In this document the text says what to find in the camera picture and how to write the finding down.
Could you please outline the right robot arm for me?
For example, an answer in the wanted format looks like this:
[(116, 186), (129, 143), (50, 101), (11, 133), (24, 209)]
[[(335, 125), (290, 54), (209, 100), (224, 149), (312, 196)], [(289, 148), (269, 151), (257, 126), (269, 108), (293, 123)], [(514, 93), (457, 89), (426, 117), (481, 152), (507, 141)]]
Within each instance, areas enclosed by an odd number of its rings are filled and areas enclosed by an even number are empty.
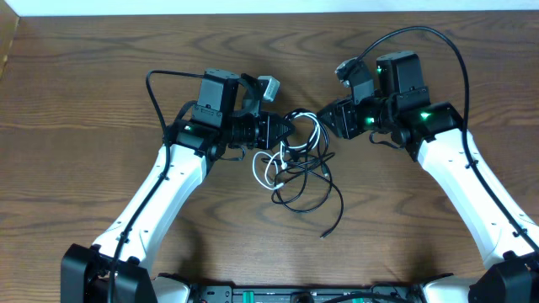
[(538, 226), (516, 204), (481, 156), (463, 119), (449, 103), (432, 104), (420, 60), (412, 51), (380, 56), (376, 73), (351, 58), (335, 71), (350, 88), (318, 112), (338, 137), (388, 134), (442, 187), (476, 242), (486, 268), (479, 279), (455, 275), (419, 284), (424, 302), (536, 302)]

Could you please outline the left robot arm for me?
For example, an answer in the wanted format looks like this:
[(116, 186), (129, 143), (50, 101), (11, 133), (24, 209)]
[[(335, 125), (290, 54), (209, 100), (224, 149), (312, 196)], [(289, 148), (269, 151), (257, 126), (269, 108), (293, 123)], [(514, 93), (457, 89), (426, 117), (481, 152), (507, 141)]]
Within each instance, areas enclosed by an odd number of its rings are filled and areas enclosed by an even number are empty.
[(190, 287), (173, 274), (151, 278), (155, 258), (185, 201), (228, 148), (270, 150), (295, 128), (264, 112), (280, 83), (208, 68), (199, 96), (173, 123), (159, 123), (163, 144), (130, 203), (91, 247), (71, 245), (61, 261), (62, 302), (187, 302)]

